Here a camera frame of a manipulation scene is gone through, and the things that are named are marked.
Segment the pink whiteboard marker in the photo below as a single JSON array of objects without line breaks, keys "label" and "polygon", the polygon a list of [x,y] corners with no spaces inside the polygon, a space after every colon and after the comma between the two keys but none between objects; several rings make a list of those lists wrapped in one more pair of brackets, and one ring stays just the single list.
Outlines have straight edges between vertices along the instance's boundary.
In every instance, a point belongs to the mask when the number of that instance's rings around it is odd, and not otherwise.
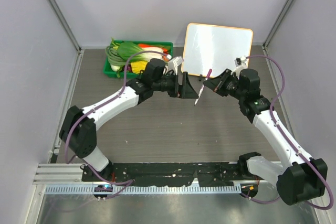
[{"label": "pink whiteboard marker", "polygon": [[[207,75],[206,75],[206,77],[205,77],[205,79],[204,79],[204,81],[206,81],[206,80],[209,79],[211,73],[212,73],[212,69],[210,68],[209,71],[208,71],[208,73],[207,73]],[[199,99],[201,98],[201,95],[202,95],[202,93],[203,93],[204,87],[205,87],[204,84],[202,84],[202,86],[201,86],[201,88],[200,88],[200,91],[199,91],[199,93],[198,93],[198,98],[197,98],[197,99],[195,100],[195,102],[194,102],[194,106],[197,105]]]}]

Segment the orange framed whiteboard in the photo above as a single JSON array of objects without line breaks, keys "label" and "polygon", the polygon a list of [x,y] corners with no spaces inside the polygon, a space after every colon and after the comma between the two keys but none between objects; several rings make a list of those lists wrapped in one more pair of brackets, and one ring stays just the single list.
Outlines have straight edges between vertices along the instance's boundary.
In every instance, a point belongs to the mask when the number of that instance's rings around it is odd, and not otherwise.
[{"label": "orange framed whiteboard", "polygon": [[233,70],[235,59],[249,56],[253,31],[248,28],[190,23],[186,29],[181,70],[192,76],[216,77]]}]

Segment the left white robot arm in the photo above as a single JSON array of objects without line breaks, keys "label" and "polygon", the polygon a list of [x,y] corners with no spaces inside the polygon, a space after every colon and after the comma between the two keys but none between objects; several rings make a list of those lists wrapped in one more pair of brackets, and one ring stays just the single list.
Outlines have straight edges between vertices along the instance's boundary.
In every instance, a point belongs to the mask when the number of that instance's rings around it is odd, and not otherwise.
[{"label": "left white robot arm", "polygon": [[86,162],[98,180],[111,181],[113,163],[97,146],[97,130],[116,115],[152,97],[155,91],[166,92],[172,98],[198,98],[187,72],[183,73],[179,84],[177,72],[166,70],[165,62],[154,58],[142,73],[125,82],[115,94],[83,109],[75,105],[69,108],[59,137],[66,149],[71,149]]}]

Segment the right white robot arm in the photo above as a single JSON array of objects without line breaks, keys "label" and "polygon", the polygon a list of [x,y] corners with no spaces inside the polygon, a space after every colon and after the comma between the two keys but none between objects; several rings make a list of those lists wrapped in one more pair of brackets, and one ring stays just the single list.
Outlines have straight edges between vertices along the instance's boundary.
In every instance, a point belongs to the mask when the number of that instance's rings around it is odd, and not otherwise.
[{"label": "right white robot arm", "polygon": [[220,76],[204,81],[207,88],[222,97],[238,100],[239,108],[267,139],[279,157],[280,165],[258,153],[240,156],[237,173],[242,179],[256,175],[276,187],[287,205],[321,197],[330,187],[328,167],[323,159],[314,159],[284,127],[270,101],[260,94],[260,78],[253,69],[235,75],[226,69]]}]

